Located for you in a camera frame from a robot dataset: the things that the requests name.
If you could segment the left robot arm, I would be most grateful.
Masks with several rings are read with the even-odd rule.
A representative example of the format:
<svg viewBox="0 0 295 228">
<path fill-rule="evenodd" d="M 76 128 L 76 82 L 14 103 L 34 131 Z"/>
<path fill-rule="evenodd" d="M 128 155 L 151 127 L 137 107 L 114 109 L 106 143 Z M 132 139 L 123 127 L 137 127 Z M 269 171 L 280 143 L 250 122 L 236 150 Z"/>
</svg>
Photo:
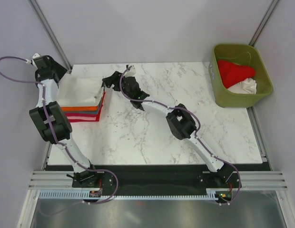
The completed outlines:
<svg viewBox="0 0 295 228">
<path fill-rule="evenodd" d="M 37 68 L 35 83 L 39 89 L 38 103 L 29 111 L 35 127 L 44 141 L 62 151 L 76 175 L 86 172 L 83 181 L 90 187 L 98 185 L 100 176 L 75 143 L 71 124 L 57 102 L 59 82 L 67 69 L 48 55 L 34 54 L 32 64 Z"/>
</svg>

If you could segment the white and green t shirt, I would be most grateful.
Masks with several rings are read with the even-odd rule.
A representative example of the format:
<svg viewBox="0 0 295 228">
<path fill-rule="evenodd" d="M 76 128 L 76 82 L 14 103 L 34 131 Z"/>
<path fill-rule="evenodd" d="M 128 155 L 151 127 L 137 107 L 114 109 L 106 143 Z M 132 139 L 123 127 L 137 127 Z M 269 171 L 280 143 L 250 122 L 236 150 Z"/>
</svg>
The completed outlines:
<svg viewBox="0 0 295 228">
<path fill-rule="evenodd" d="M 97 106 L 102 96 L 101 78 L 66 74 L 59 82 L 57 102 L 62 107 Z"/>
</svg>

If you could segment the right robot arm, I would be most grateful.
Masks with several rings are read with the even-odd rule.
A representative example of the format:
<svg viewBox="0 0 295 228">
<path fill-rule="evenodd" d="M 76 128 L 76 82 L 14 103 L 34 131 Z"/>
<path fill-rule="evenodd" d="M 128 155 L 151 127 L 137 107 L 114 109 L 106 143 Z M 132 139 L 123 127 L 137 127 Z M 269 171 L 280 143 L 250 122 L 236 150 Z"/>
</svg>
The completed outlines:
<svg viewBox="0 0 295 228">
<path fill-rule="evenodd" d="M 141 90 L 134 76 L 126 76 L 130 70 L 123 73 L 114 72 L 102 79 L 102 85 L 121 92 L 132 105 L 141 111 L 151 112 L 165 117 L 174 137 L 185 141 L 203 159 L 213 175 L 214 184 L 224 187 L 230 182 L 229 172 L 236 171 L 235 165 L 217 157 L 206 142 L 198 135 L 201 123 L 199 119 L 183 104 L 169 106 L 150 97 Z"/>
</svg>

